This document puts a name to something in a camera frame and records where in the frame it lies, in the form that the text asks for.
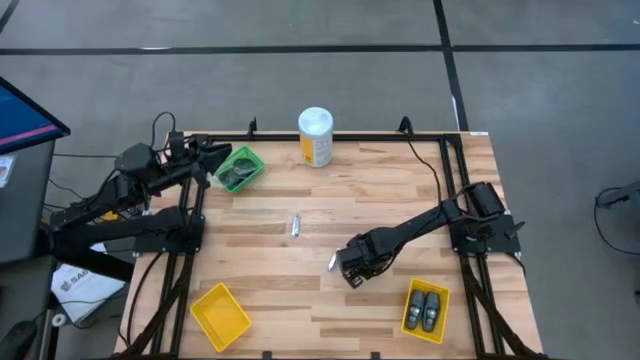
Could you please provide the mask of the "black diagonal bar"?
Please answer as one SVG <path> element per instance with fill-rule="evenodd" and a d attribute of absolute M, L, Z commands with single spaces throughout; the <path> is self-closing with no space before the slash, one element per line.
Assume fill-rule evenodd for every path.
<path fill-rule="evenodd" d="M 64 264 L 125 282 L 131 279 L 134 271 L 133 264 L 90 249 L 72 253 L 57 253 L 55 258 Z"/>

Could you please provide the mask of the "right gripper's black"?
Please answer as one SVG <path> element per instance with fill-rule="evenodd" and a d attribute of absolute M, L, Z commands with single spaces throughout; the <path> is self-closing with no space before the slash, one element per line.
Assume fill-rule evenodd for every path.
<path fill-rule="evenodd" d="M 337 264 L 352 289 L 363 279 L 371 279 L 385 272 L 396 256 L 396 241 L 384 235 L 358 235 L 337 252 Z"/>

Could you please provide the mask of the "yellow plastic bin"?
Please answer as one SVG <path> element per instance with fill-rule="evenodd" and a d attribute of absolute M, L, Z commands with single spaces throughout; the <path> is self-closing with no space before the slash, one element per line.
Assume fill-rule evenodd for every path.
<path fill-rule="evenodd" d="M 422 322 L 414 330 L 409 330 L 405 327 L 405 316 L 409 307 L 410 295 L 413 290 L 421 290 L 425 293 L 425 295 L 428 292 L 437 292 L 440 296 L 440 312 L 437 319 L 436 327 L 433 332 L 426 332 L 423 329 Z M 410 282 L 409 290 L 406 296 L 404 314 L 401 318 L 401 330 L 404 333 L 416 338 L 420 338 L 431 343 L 441 344 L 444 340 L 446 330 L 449 301 L 450 291 L 448 288 L 418 278 L 413 278 Z"/>
<path fill-rule="evenodd" d="M 252 321 L 224 283 L 216 284 L 190 312 L 217 352 L 224 352 L 252 326 Z"/>

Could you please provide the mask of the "white canister with yellow label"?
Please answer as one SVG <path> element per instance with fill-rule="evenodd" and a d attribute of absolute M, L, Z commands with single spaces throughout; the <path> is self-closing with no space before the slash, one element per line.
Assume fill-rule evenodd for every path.
<path fill-rule="evenodd" d="M 304 162 L 314 168 L 327 166 L 332 158 L 333 116 L 322 107 L 309 107 L 298 118 Z"/>

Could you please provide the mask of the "monitor with blue screen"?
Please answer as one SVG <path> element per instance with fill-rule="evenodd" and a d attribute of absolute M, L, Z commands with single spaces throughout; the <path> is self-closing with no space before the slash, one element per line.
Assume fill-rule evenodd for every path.
<path fill-rule="evenodd" d="M 0 76 L 0 155 L 70 134 L 67 125 Z"/>

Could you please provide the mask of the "white printed booklet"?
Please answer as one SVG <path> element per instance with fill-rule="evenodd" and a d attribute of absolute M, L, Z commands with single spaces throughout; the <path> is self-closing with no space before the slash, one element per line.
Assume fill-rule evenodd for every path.
<path fill-rule="evenodd" d="M 84 320 L 124 286 L 124 281 L 63 264 L 53 273 L 51 291 L 68 318 L 76 323 Z"/>

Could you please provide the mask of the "small white card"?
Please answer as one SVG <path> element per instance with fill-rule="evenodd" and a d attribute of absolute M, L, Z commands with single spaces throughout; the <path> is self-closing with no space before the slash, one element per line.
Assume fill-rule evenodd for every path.
<path fill-rule="evenodd" d="M 0 156 L 0 189 L 7 186 L 16 162 L 16 155 Z"/>

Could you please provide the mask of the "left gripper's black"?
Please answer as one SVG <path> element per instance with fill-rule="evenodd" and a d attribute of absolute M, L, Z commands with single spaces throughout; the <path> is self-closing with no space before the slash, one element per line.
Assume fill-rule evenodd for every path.
<path fill-rule="evenodd" d="M 204 134 L 185 135 L 170 131 L 164 146 L 168 174 L 174 177 L 189 175 L 204 188 L 210 187 L 207 173 L 214 174 L 233 151 L 230 143 L 210 144 Z"/>

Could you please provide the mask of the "gray deodorant stick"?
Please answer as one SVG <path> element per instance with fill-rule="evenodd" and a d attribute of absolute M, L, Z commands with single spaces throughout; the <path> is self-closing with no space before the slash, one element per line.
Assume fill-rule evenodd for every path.
<path fill-rule="evenodd" d="M 405 316 L 405 327 L 414 330 L 422 322 L 425 293 L 421 290 L 413 290 L 409 299 L 409 307 Z"/>
<path fill-rule="evenodd" d="M 437 292 L 428 292 L 423 307 L 422 326 L 426 332 L 433 332 L 440 312 L 440 296 Z"/>

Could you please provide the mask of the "black cabinet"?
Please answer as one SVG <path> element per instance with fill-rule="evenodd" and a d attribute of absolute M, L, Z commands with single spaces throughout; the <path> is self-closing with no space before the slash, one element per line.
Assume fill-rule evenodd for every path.
<path fill-rule="evenodd" d="M 8 183 L 0 188 L 0 264 L 34 256 L 55 142 L 10 154 Z"/>

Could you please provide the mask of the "green plastic bin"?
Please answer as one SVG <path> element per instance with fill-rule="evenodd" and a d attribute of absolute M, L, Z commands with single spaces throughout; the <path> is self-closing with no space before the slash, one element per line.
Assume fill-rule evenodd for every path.
<path fill-rule="evenodd" d="M 224 172 L 225 170 L 228 169 L 233 169 L 233 163 L 236 159 L 238 158 L 249 158 L 251 159 L 254 163 L 256 163 L 258 165 L 257 170 L 251 174 L 249 177 L 243 178 L 243 181 L 241 183 L 239 183 L 236 187 L 234 188 L 228 188 L 223 186 L 219 181 L 218 181 L 218 174 L 220 172 Z M 261 173 L 263 172 L 265 167 L 265 163 L 263 162 L 263 160 L 248 146 L 244 145 L 241 146 L 239 149 L 235 150 L 232 152 L 232 154 L 224 161 L 224 163 L 217 169 L 217 171 L 214 173 L 214 177 L 216 178 L 216 180 L 218 181 L 218 183 L 227 191 L 230 193 L 237 193 L 242 191 L 244 188 L 246 188 L 251 182 L 253 182 L 254 180 L 256 180 Z"/>

